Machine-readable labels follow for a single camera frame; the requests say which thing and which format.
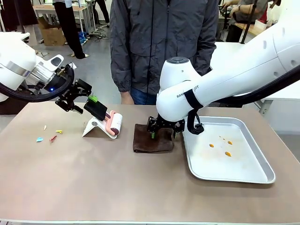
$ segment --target jeans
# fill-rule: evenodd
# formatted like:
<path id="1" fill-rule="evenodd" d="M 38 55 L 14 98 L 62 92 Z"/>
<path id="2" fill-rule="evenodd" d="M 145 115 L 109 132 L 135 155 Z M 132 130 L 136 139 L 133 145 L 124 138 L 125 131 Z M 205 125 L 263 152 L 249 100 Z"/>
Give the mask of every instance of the jeans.
<path id="1" fill-rule="evenodd" d="M 147 93 L 135 88 L 131 88 L 130 95 L 135 105 L 156 105 L 156 95 L 148 94 L 147 98 Z"/>

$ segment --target jacket zipper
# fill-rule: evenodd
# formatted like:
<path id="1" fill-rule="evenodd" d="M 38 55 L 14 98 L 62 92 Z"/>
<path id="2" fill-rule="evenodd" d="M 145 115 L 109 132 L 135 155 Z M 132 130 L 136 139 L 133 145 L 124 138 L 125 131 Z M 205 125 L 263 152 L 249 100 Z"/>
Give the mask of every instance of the jacket zipper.
<path id="1" fill-rule="evenodd" d="M 169 26 L 169 12 L 170 12 L 170 4 L 168 3 L 168 0 L 166 0 L 167 3 L 167 29 L 165 34 L 165 61 L 166 61 L 166 54 L 167 54 L 167 44 L 168 44 L 168 26 Z"/>

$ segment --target gray jacket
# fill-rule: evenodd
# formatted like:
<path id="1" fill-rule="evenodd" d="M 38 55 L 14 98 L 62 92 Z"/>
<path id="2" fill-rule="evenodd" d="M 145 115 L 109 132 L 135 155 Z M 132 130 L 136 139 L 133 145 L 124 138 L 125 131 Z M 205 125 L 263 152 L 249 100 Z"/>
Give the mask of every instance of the gray jacket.
<path id="1" fill-rule="evenodd" d="M 153 0 L 112 0 L 111 71 L 120 92 L 147 92 Z M 206 74 L 216 48 L 218 0 L 154 0 L 149 94 L 159 91 L 166 59 L 187 57 Z"/>

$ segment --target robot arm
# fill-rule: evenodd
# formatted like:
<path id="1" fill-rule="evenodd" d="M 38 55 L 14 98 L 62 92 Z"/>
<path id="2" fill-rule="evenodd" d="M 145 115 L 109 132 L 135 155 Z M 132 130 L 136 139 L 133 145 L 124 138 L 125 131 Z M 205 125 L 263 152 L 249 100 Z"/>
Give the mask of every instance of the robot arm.
<path id="1" fill-rule="evenodd" d="M 220 99 L 251 93 L 265 85 L 272 94 L 281 85 L 281 89 L 290 83 L 278 84 L 275 80 L 282 79 L 293 72 L 293 82 L 300 79 L 300 28 L 289 23 L 278 23 L 264 31 L 243 46 L 227 64 L 199 76 L 190 61 L 175 57 L 165 62 L 160 78 L 161 90 L 157 97 L 159 118 L 168 122 L 181 121 L 188 118 L 190 132 L 199 134 L 194 129 L 196 111 L 209 103 Z M 159 122 L 150 122 L 148 130 L 157 130 Z"/>
<path id="2" fill-rule="evenodd" d="M 26 102 L 43 102 L 57 98 L 55 103 L 68 111 L 82 114 L 83 109 L 74 104 L 79 96 L 88 97 L 92 87 L 81 79 L 74 83 L 74 65 L 60 67 L 63 57 L 57 55 L 43 60 L 20 38 L 19 34 L 0 32 L 0 102 L 8 97 Z M 23 81 L 32 84 L 36 90 L 45 90 L 42 95 L 24 95 L 15 90 Z M 84 108 L 99 120 L 106 116 L 107 108 L 94 98 Z"/>

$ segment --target green tape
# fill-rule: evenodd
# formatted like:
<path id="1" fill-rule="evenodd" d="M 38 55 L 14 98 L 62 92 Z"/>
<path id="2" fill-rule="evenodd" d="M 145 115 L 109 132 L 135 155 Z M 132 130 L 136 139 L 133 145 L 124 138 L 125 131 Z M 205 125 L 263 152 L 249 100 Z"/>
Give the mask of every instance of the green tape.
<path id="1" fill-rule="evenodd" d="M 98 98 L 95 95 L 90 95 L 88 98 L 89 98 L 89 100 L 91 100 L 93 102 L 97 102 L 98 101 Z"/>

